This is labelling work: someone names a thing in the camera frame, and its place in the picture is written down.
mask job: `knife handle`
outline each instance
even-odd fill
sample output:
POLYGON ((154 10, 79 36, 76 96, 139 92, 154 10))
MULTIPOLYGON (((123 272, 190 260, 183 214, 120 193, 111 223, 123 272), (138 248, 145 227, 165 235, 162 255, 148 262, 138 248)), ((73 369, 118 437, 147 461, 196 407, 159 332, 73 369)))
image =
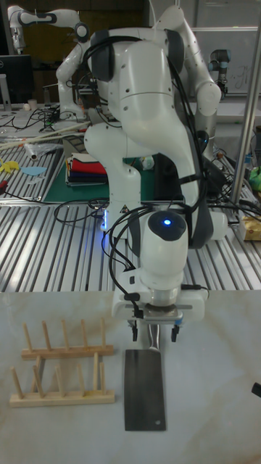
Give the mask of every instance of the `knife handle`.
POLYGON ((159 325, 148 325, 148 336, 150 348, 157 351, 160 350, 160 326, 159 325))

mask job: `blue led light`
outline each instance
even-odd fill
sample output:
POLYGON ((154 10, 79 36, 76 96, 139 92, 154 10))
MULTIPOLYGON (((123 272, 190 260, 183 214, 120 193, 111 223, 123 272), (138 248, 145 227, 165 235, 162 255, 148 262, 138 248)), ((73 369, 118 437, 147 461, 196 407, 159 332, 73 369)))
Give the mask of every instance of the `blue led light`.
POLYGON ((104 229, 107 230, 107 210, 104 211, 104 229))

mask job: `wooden base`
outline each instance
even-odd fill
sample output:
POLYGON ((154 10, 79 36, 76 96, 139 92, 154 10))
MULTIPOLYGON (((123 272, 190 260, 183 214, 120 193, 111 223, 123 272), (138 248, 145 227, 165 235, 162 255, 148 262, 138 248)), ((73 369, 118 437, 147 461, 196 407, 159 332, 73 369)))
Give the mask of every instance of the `wooden base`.
POLYGON ((107 390, 105 394, 101 390, 86 391, 84 397, 80 391, 69 391, 63 397, 59 391, 48 391, 43 398, 39 397, 39 393, 24 393, 22 399, 13 394, 9 401, 11 407, 97 405, 114 402, 114 390, 107 390))
POLYGON ((32 352, 29 349, 23 349, 22 358, 24 360, 34 360, 37 356, 41 356, 44 360, 55 360, 58 358, 92 357, 95 353, 98 353, 99 356, 112 356, 113 345, 107 345, 106 347, 102 347, 102 345, 88 346, 87 348, 70 347, 68 350, 65 347, 58 347, 52 348, 51 351, 47 348, 38 348, 32 349, 32 352))

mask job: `wooden peg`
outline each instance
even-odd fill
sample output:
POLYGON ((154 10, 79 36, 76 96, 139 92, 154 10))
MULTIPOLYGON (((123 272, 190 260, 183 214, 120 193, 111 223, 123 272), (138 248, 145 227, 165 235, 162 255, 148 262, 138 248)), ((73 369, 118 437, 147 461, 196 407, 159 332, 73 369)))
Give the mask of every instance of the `wooden peg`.
POLYGON ((98 390, 98 353, 94 354, 94 391, 98 390))
POLYGON ((103 349, 106 348, 104 318, 101 318, 101 346, 102 346, 103 349))
MULTIPOLYGON (((40 363, 41 363, 41 356, 37 356, 37 358, 36 358, 36 367, 37 367, 38 372, 39 372, 40 363)), ((36 391, 36 378, 35 378, 35 376, 33 376, 33 381, 32 381, 30 392, 34 393, 35 391, 36 391)))
POLYGON ((106 394, 104 362, 100 363, 100 377, 101 377, 101 392, 102 392, 102 394, 106 394))
POLYGON ((80 393, 81 393, 81 396, 84 397, 85 388, 84 388, 83 370, 81 368, 81 364, 77 364, 77 371, 78 371, 78 378, 79 378, 79 384, 80 384, 80 393))
POLYGON ((84 319, 81 320, 80 322, 81 328, 82 328, 82 333, 83 333, 83 346, 84 348, 88 348, 88 342, 87 342, 87 337, 86 337, 86 326, 85 326, 85 321, 84 319))
POLYGON ((41 379, 40 379, 37 367, 35 365, 33 366, 33 375, 35 376, 36 386, 38 388, 38 393, 40 395, 40 398, 44 398, 44 391, 41 385, 41 379))
POLYGON ((14 386, 16 388, 16 391, 17 391, 17 395, 20 399, 22 399, 24 397, 23 393, 22 393, 22 389, 21 389, 21 386, 20 386, 20 382, 18 380, 18 377, 17 377, 17 373, 16 373, 16 370, 15 368, 10 368, 11 372, 12 372, 12 377, 13 377, 13 381, 14 381, 14 386))
POLYGON ((48 331, 47 331, 47 326, 46 326, 46 321, 45 320, 42 320, 42 326, 43 326, 44 338, 45 338, 45 341, 46 341, 46 347, 47 347, 48 351, 51 351, 51 343, 50 343, 50 338, 49 338, 49 334, 48 334, 48 331))
POLYGON ((25 322, 23 323, 22 328, 24 329, 24 332, 25 332, 25 339, 26 339, 26 343, 28 345, 28 350, 29 350, 30 353, 32 353, 33 348, 32 348, 32 344, 30 342, 30 337, 29 337, 29 333, 28 333, 28 327, 25 324, 25 322))
POLYGON ((64 387, 62 385, 62 373, 61 373, 61 368, 60 368, 59 364, 55 366, 55 372, 56 372, 56 375, 57 375, 57 383, 58 383, 58 387, 59 387, 59 392, 60 392, 61 398, 63 398, 65 396, 65 390, 64 390, 64 387))
POLYGON ((70 345, 69 345, 68 336, 67 336, 65 319, 62 320, 62 331, 63 331, 64 339, 65 339, 65 348, 67 351, 69 351, 70 345))

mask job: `red fabric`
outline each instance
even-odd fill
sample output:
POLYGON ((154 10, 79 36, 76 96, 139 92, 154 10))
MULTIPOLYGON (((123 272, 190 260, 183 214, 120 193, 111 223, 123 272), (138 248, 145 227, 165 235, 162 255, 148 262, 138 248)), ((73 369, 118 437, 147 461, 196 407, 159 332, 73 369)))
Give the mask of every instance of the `red fabric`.
POLYGON ((107 174, 103 165, 100 162, 81 162, 78 159, 72 161, 72 171, 78 173, 90 173, 90 174, 107 174))

